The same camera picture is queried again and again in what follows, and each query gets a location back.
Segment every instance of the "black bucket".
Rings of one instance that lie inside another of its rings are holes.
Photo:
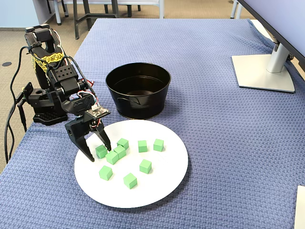
[[[106,84],[119,113],[127,118],[147,119],[159,114],[171,75],[151,63],[130,63],[112,70]]]

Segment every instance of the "monitor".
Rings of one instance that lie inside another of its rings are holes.
[[[284,63],[292,53],[305,63],[304,0],[239,0],[280,42],[272,54],[233,56],[240,87],[283,92],[295,91]]]

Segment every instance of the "wall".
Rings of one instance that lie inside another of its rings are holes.
[[[53,1],[49,1],[52,14],[49,14],[48,5],[46,0],[33,0],[36,15],[38,18],[39,24],[44,24],[50,17],[55,13]]]
[[[46,0],[0,1],[0,28],[25,28],[39,25],[54,13],[52,1],[50,1],[52,14],[49,14]]]

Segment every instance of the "gray floor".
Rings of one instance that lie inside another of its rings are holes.
[[[103,5],[91,5],[91,12],[104,12]],[[132,17],[133,18],[159,18],[159,8],[156,6],[141,6],[142,11],[138,12],[137,7],[133,6]],[[83,6],[79,5],[79,15],[84,14]],[[80,44],[88,34],[86,28],[86,22],[83,22],[79,26],[80,38],[74,39],[74,26],[73,26],[73,10],[71,5],[68,6],[70,17],[65,18],[62,8],[61,19],[62,25],[58,26],[55,19],[50,22],[52,28],[54,28],[61,36],[62,45],[67,54],[74,56],[77,52]],[[127,7],[120,6],[120,16],[127,17]],[[165,0],[165,18],[230,18],[232,10],[232,1],[227,0]],[[243,10],[241,18],[254,19],[249,12]],[[17,69],[19,49],[26,45],[24,40],[24,32],[22,31],[0,31],[0,43],[2,44],[0,49],[0,63],[12,62],[9,67],[2,67],[0,65],[1,82],[0,87],[2,89],[0,96],[0,171],[5,167],[4,157],[4,126],[7,114],[12,105],[12,96],[10,94],[10,81]],[[14,92],[18,94],[22,87],[28,82],[32,82],[34,87],[38,87],[36,75],[32,68],[31,57],[25,53],[22,56],[22,63],[20,72],[14,83]],[[34,112],[28,105],[24,105],[24,111],[27,118],[27,126],[32,123],[32,117]],[[20,122],[19,112],[16,110],[11,119],[11,127],[15,135],[15,147],[18,146],[20,140],[24,135],[23,127]],[[8,134],[9,147],[11,144],[11,137]]]

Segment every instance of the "white monitor base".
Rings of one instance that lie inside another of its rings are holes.
[[[285,66],[280,73],[266,70],[270,58],[270,54],[232,56],[238,85],[294,93],[295,87]]]

